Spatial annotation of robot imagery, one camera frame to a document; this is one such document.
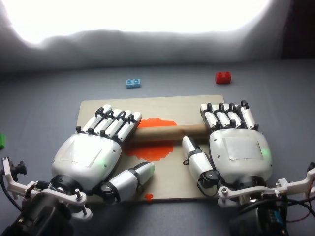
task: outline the light blue toy block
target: light blue toy block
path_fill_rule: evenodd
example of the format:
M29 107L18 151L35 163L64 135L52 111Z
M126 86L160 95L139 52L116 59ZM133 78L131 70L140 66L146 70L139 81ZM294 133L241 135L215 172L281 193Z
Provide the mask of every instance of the light blue toy block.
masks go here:
M141 81L140 79L126 80L126 87L127 89L141 87Z

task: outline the rolling pin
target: rolling pin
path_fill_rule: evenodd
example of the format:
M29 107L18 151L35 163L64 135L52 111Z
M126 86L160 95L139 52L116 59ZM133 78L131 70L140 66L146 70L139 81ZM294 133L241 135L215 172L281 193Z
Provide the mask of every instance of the rolling pin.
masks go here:
M195 139L207 139L210 131L204 124L159 126L137 128L133 138L133 143L182 140L184 136Z

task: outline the bright light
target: bright light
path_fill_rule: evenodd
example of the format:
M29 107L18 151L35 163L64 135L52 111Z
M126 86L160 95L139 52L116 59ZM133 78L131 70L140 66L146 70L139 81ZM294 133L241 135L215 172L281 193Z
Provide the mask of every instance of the bright light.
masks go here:
M237 30L271 0L2 0L14 30L39 43L84 30L211 32Z

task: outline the red wire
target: red wire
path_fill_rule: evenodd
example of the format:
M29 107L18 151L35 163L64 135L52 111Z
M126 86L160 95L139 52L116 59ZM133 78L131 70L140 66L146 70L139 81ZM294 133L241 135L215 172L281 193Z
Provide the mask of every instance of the red wire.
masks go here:
M308 192L308 194L307 194L307 198L310 198L310 193L311 193L311 189L312 189L312 187L313 187L313 182L314 182L314 180L315 180L315 178L313 179L313 181L312 181L312 183L311 183L311 185L310 185L310 187L309 187L309 192ZM306 216L304 216L304 217L302 217L302 218L300 218L300 219L297 219L297 220L287 220L286 222L287 222L287 223L299 222L299 221L305 220L307 217L309 217L310 214L311 214L311 212L309 211L309 213L308 213Z

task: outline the cutting board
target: cutting board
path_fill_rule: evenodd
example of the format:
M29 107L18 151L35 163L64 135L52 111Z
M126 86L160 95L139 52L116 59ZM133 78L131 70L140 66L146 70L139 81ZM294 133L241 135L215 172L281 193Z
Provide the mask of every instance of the cutting board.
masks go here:
M209 102L217 105L224 100L220 95L202 95L83 101L77 125L83 127L104 104L110 104L112 109L141 112L143 122L155 120L166 125L203 124L200 105ZM200 147L204 152L209 152L207 145ZM188 166L183 165L185 158L181 143L132 147L132 150L126 147L114 176L147 160L153 160L156 166L154 176L145 184L144 192L137 194L133 200L146 201L146 194L152 194L154 200L204 198L197 183L192 180ZM101 198L92 196L88 197L88 201L101 201Z

